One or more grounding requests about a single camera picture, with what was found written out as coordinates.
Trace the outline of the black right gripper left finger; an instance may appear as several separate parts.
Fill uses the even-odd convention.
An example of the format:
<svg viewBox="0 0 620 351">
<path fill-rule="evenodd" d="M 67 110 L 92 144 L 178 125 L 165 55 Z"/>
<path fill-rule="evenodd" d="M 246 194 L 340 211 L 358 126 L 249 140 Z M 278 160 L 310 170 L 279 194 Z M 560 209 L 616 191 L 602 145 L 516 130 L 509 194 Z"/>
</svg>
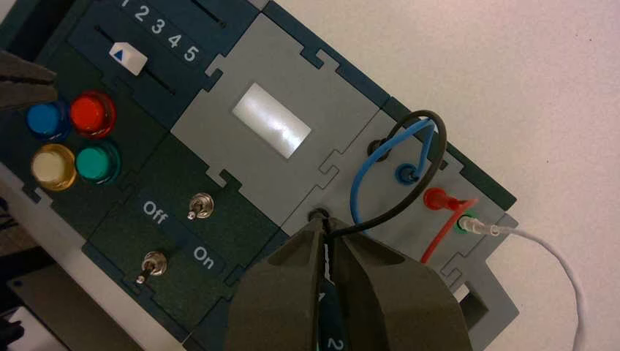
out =
<svg viewBox="0 0 620 351">
<path fill-rule="evenodd" d="M 315 350 L 325 274 L 322 218 L 309 221 L 242 277 L 229 310 L 226 350 Z"/>
</svg>

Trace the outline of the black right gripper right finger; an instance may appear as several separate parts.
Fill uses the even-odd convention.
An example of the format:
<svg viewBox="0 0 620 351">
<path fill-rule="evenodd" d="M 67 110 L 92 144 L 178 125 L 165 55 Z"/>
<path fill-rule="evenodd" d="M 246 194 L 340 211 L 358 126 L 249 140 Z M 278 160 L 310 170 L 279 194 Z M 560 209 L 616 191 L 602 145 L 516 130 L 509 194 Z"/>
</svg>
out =
<svg viewBox="0 0 620 351">
<path fill-rule="evenodd" d="M 330 240 L 351 350 L 471 350 L 459 302 L 426 265 L 362 233 Z"/>
</svg>

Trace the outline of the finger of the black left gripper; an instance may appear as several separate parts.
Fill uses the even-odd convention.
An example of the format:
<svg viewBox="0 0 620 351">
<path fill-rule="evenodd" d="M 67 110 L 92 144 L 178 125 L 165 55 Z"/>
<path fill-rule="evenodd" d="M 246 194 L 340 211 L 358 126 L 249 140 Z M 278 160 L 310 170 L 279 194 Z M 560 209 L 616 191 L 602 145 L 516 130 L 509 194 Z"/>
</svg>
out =
<svg viewBox="0 0 620 351">
<path fill-rule="evenodd" d="M 55 79 L 55 72 L 1 50 L 1 81 L 13 83 L 53 83 Z"/>
<path fill-rule="evenodd" d="M 52 102 L 54 87 L 27 83 L 1 83 L 1 109 L 15 110 Z"/>
</svg>

